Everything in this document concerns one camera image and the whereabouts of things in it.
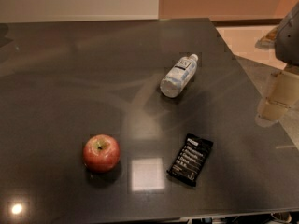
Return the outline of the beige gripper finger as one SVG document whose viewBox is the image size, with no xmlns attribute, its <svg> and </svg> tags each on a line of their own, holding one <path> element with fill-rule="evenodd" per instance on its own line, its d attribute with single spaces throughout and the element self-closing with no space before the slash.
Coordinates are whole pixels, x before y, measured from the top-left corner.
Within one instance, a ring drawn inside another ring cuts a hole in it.
<svg viewBox="0 0 299 224">
<path fill-rule="evenodd" d="M 279 120 L 299 100 L 299 76 L 292 72 L 272 73 L 258 105 L 258 117 Z"/>
</svg>

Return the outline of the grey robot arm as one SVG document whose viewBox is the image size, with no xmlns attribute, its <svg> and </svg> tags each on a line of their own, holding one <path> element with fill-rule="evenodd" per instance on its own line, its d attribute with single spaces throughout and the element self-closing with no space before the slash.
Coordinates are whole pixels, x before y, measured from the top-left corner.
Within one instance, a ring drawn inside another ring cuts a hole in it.
<svg viewBox="0 0 299 224">
<path fill-rule="evenodd" d="M 258 105 L 257 117 L 267 122 L 278 121 L 299 100 L 299 2 L 280 22 L 274 48 L 286 66 L 270 75 Z"/>
</svg>

